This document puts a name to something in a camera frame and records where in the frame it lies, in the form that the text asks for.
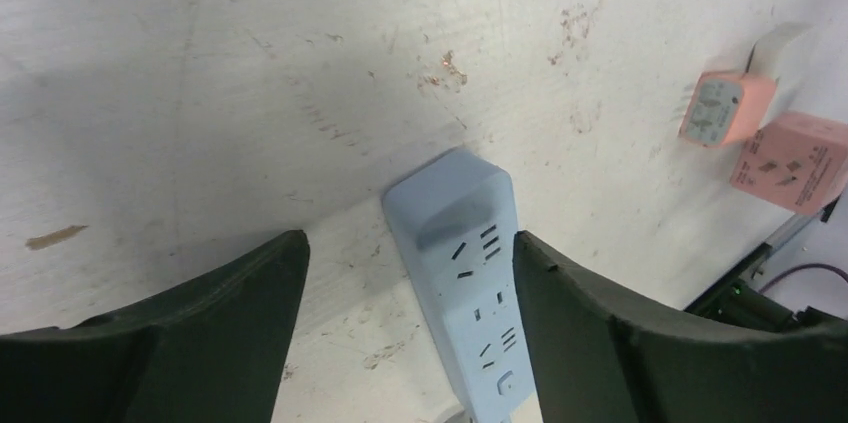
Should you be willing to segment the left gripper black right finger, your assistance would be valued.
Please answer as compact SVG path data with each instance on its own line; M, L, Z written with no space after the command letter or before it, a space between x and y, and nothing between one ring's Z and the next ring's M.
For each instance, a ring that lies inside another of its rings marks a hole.
M547 422L843 422L847 324L787 333L668 307L522 231L513 269Z

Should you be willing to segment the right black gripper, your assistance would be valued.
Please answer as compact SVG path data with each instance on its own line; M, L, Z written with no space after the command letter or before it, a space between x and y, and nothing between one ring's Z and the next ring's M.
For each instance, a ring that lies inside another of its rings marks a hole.
M787 333L824 324L846 323L821 310L807 307L793 311L758 293L742 279L713 284L685 312L713 321L771 333Z

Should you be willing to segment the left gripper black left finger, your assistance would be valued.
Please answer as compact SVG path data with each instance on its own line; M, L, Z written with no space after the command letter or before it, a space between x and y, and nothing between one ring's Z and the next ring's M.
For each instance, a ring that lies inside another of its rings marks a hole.
M2 420L270 421L309 259L288 231L76 326L4 335Z

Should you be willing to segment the pink cube socket adapter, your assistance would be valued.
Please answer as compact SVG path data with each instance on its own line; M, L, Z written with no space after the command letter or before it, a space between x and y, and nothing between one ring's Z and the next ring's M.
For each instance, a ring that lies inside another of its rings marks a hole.
M730 184L793 213L817 213L846 188L847 125L782 113L744 143Z

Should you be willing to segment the small pink plug adapter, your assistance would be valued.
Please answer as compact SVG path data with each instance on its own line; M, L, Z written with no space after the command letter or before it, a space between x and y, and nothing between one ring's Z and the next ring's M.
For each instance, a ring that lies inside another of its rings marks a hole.
M742 142L759 130L776 90L776 82L767 76L702 73L678 136L707 148Z

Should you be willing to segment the pink blue power strip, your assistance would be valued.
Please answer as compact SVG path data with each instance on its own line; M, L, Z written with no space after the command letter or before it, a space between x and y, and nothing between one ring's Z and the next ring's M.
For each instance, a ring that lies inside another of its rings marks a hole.
M509 421L535 390L514 284L510 175L457 148L391 187L382 206L467 417Z

